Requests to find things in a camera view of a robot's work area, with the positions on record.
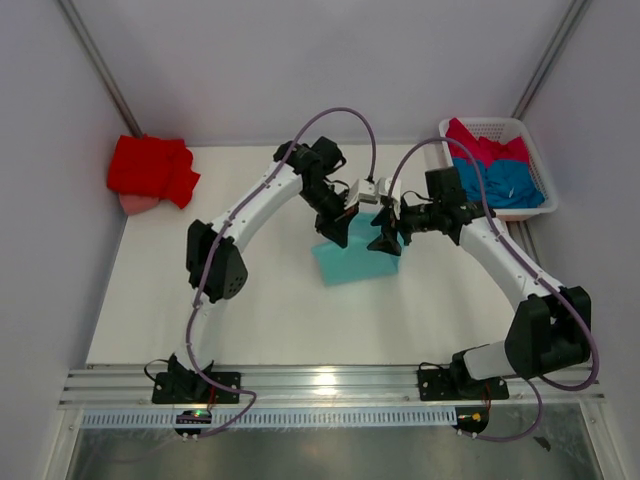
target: glass panel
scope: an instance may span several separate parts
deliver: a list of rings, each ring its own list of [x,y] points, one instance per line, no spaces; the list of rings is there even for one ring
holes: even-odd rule
[[[535,415],[534,405],[494,405],[485,433],[518,433]],[[197,443],[172,430],[97,427],[80,432],[67,480],[603,478],[577,404],[546,405],[538,431],[507,444],[461,438],[451,427],[243,430]]]

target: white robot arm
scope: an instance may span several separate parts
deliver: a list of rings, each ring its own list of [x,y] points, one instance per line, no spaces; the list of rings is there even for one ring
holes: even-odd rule
[[[289,144],[282,145],[274,155],[274,160],[281,160],[288,147]],[[377,185],[358,181],[348,198],[347,192],[337,194],[326,176],[335,172],[340,162],[345,162],[342,152],[326,138],[319,139],[312,147],[297,145],[268,188],[253,197],[231,221],[229,214],[234,208],[209,224],[196,220],[188,232],[187,269],[190,284],[194,288],[200,284],[213,239],[225,223],[228,224],[226,233],[204,283],[204,293],[216,305],[233,298],[242,289],[248,275],[242,261],[242,251],[264,222],[290,198],[300,195],[305,199],[317,212],[316,230],[343,248],[347,246],[349,223],[358,213],[358,202],[381,202],[384,207],[372,222],[372,225],[381,227],[381,235],[369,245],[370,250],[400,255],[398,235],[409,245],[412,234],[438,230],[449,235],[457,245],[478,260],[516,310],[504,341],[453,355],[448,370],[451,383],[460,392],[461,398],[465,398],[465,395],[468,398],[469,392],[473,395],[474,391],[477,393],[478,389],[482,390],[487,379],[508,375],[528,379],[582,363],[589,358],[590,349],[584,335],[538,281],[544,278],[560,291],[590,325],[591,303],[587,293],[580,287],[565,288],[544,272],[513,242],[504,226],[494,220],[500,236],[526,259],[537,276],[532,276],[516,262],[490,228],[482,208],[467,201],[455,168],[428,171],[426,180],[432,201],[409,206],[396,193],[400,191],[399,186],[393,192],[388,191],[387,179],[380,180]],[[270,176],[276,165],[274,163],[270,167],[260,182]],[[168,373],[171,374],[172,365],[177,368],[177,364],[184,375],[189,370],[188,359],[180,350],[175,358],[169,364]],[[185,403],[187,399],[182,402],[176,398],[174,400],[174,403]]]

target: red cloth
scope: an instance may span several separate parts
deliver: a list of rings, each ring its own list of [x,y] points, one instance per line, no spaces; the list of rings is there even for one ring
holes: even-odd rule
[[[529,164],[529,151],[522,137],[514,138],[506,144],[491,141],[486,137],[480,137],[479,140],[476,140],[457,118],[452,118],[449,122],[447,137],[462,143],[475,159],[481,161],[487,168],[495,160],[517,160]],[[448,145],[452,157],[469,158],[460,147],[453,144]]]
[[[192,163],[184,140],[123,135],[109,166],[107,187],[125,195],[168,199],[184,208],[200,178]]]

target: black mounting bracket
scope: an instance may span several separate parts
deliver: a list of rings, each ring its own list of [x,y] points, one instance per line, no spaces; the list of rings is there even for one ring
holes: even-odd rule
[[[213,363],[202,372],[210,379],[234,389],[242,388],[240,372],[212,372]],[[156,375],[151,403],[170,405],[181,403],[215,403],[220,405],[237,405],[240,402],[237,393],[215,389],[211,398],[211,385],[205,382],[196,372],[187,370],[171,355],[166,372]]]
[[[418,367],[418,391],[422,402],[484,400],[487,395],[491,400],[507,400],[509,389],[501,378],[489,378],[478,382],[475,389],[465,388],[461,391],[448,368]]]

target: pink cloth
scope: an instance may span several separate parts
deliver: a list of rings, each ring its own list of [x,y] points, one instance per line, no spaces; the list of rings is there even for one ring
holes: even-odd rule
[[[118,195],[120,198],[120,205],[124,209],[124,213],[127,215],[136,215],[138,213],[151,210],[153,207],[160,203],[158,197],[143,197],[141,195]]]
[[[452,118],[449,122],[447,137],[463,144],[473,157],[489,168],[495,160],[516,160],[529,165],[529,151],[522,137],[517,137],[506,144],[494,142],[486,137],[478,140],[471,134],[460,120]],[[452,157],[469,159],[460,147],[448,144]]]

